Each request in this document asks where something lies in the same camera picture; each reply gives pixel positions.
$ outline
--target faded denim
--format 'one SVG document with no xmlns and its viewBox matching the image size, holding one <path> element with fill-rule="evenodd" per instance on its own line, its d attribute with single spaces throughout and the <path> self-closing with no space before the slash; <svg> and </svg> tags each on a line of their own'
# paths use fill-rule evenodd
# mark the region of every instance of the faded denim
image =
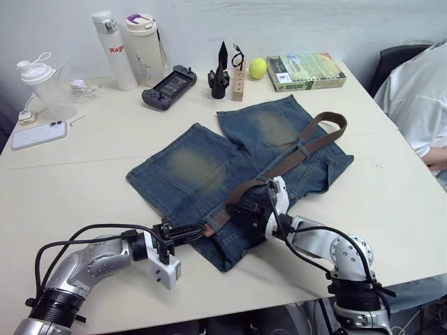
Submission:
<svg viewBox="0 0 447 335">
<path fill-rule="evenodd" d="M 222 228 L 212 220 L 230 192 L 260 177 L 302 145 L 300 131 L 312 117 L 293 96 L 234 112 L 218 112 L 221 137 L 200 124 L 130 171 L 126 178 L 173 227 L 207 223 L 216 232 L 193 247 L 221 271 L 228 271 L 263 238 L 230 220 Z M 309 141 L 325 135 L 318 127 Z M 336 144 L 328 145 L 287 172 L 290 206 L 309 193 L 322 193 L 353 161 Z M 267 204 L 262 187 L 243 201 Z"/>
</svg>

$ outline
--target brown leather belt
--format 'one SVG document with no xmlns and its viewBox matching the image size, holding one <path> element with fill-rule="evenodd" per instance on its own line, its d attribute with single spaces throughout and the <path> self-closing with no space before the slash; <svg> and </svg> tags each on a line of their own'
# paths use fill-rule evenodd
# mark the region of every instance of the brown leather belt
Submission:
<svg viewBox="0 0 447 335">
<path fill-rule="evenodd" d="M 318 114 L 312 120 L 312 122 L 309 125 L 307 125 L 307 127 L 301 132 L 299 142 L 306 142 L 307 140 L 309 140 L 309 138 L 317 129 L 318 123 L 321 121 L 334 122 L 340 127 L 340 129 L 327 135 L 321 136 L 313 140 L 312 142 L 309 142 L 306 145 L 302 145 L 301 147 L 297 148 L 297 150 L 284 157 L 282 161 L 278 162 L 272 169 L 267 171 L 264 174 L 264 177 L 272 179 L 273 177 L 281 176 L 286 172 L 292 170 L 295 166 L 303 162 L 303 160 L 305 160 L 312 153 L 325 147 L 326 145 L 333 143 L 336 139 L 340 138 L 343 135 L 344 131 L 346 130 L 346 126 L 348 124 L 344 116 L 341 114 L 333 112 L 322 112 Z M 251 179 L 244 181 L 242 184 L 240 184 L 226 198 L 225 204 L 223 204 L 223 206 L 220 208 L 220 210 L 213 218 L 214 223 L 218 227 L 222 228 L 227 223 L 227 221 L 230 220 L 230 215 L 226 211 L 226 205 L 234 202 L 239 202 L 240 198 L 244 195 L 244 193 L 248 189 L 260 185 L 265 185 L 265 180 L 263 181 L 259 179 Z M 214 230 L 207 224 L 206 230 L 204 230 L 203 234 L 206 237 L 210 237 L 214 234 Z"/>
</svg>

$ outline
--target wooden block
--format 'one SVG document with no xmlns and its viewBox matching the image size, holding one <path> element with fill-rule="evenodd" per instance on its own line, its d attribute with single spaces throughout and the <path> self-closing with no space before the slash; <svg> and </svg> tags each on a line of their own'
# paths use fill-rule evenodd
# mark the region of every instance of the wooden block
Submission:
<svg viewBox="0 0 447 335">
<path fill-rule="evenodd" d="M 242 101 L 244 97 L 244 83 L 245 83 L 245 61 L 242 63 L 242 70 L 240 66 L 235 69 L 235 77 L 233 80 L 233 101 Z"/>
</svg>

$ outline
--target person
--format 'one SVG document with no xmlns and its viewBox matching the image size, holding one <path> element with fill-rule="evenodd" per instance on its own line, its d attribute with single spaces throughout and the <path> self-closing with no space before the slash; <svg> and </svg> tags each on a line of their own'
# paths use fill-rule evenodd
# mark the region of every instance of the person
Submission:
<svg viewBox="0 0 447 335">
<path fill-rule="evenodd" d="M 374 100 L 447 191 L 446 41 L 395 68 Z"/>
</svg>

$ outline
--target water bottle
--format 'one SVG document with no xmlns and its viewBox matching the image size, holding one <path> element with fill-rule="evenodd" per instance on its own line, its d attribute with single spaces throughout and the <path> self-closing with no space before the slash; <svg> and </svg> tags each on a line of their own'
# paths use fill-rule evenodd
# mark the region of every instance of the water bottle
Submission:
<svg viewBox="0 0 447 335">
<path fill-rule="evenodd" d="M 166 62 L 156 22 L 149 14 L 133 14 L 126 19 L 127 33 L 148 86 L 155 86 L 165 75 Z"/>
<path fill-rule="evenodd" d="M 54 76 L 56 70 L 41 63 L 50 57 L 49 52 L 44 52 L 35 61 L 17 63 L 20 79 L 33 89 L 55 120 L 71 119 L 76 115 L 76 109 L 61 83 Z"/>
<path fill-rule="evenodd" d="M 138 84 L 127 59 L 126 50 L 117 23 L 109 10 L 94 13 L 91 18 L 98 32 L 99 40 L 104 48 L 110 66 L 122 91 L 132 91 Z"/>
</svg>

